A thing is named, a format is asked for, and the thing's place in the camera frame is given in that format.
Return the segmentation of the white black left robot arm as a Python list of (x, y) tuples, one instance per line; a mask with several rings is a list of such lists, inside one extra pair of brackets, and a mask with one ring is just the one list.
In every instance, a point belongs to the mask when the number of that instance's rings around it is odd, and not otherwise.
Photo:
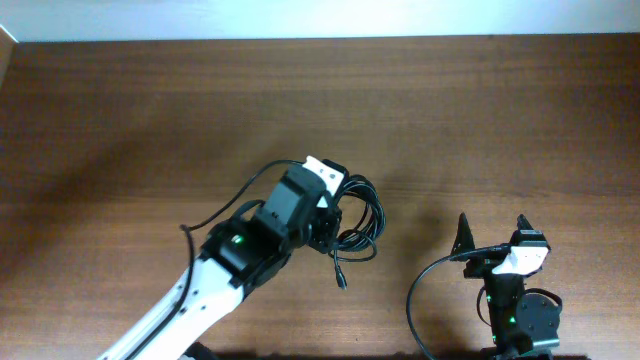
[(336, 226), (347, 170), (309, 157), (291, 162), (267, 199), (250, 200), (216, 224), (179, 280), (105, 359), (192, 359), (197, 339), (282, 269), (293, 251), (320, 248)]

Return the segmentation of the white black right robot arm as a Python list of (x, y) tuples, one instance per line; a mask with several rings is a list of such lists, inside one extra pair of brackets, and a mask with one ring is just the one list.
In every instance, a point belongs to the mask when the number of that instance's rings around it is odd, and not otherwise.
[(478, 248), (465, 214), (458, 219), (452, 259), (463, 262), (466, 279), (481, 279), (478, 298), (485, 299), (492, 348), (481, 351), (488, 359), (551, 359), (559, 345), (562, 299), (547, 290), (525, 287), (542, 270), (551, 247), (545, 235), (524, 215), (517, 217), (510, 240)]

